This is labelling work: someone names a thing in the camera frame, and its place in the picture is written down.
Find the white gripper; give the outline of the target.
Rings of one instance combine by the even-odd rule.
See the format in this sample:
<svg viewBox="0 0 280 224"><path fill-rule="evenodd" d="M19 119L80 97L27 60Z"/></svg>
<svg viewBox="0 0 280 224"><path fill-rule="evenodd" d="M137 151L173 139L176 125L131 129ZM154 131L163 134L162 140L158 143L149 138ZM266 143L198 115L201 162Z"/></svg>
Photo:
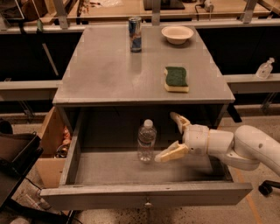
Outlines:
<svg viewBox="0 0 280 224"><path fill-rule="evenodd" d="M171 112L170 117L178 125L179 132L184 132L183 143L178 141L172 143L167 149L155 156L155 161L164 163L182 158L188 153L200 156L206 155L209 128L198 124L190 125L188 119L175 112Z"/></svg>

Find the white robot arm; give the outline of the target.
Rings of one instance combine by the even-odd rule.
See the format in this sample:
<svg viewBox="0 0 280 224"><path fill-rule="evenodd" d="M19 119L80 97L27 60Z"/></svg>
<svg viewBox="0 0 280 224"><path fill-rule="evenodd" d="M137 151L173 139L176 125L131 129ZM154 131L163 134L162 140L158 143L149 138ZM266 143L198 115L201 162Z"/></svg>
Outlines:
<svg viewBox="0 0 280 224"><path fill-rule="evenodd" d="M212 156L223 164L244 171L255 170L260 163L280 175L280 143L263 131L249 125L240 126L235 133L209 129L191 122L175 112L171 119L178 125L182 143L175 141L156 155L159 163L183 158L185 155Z"/></svg>

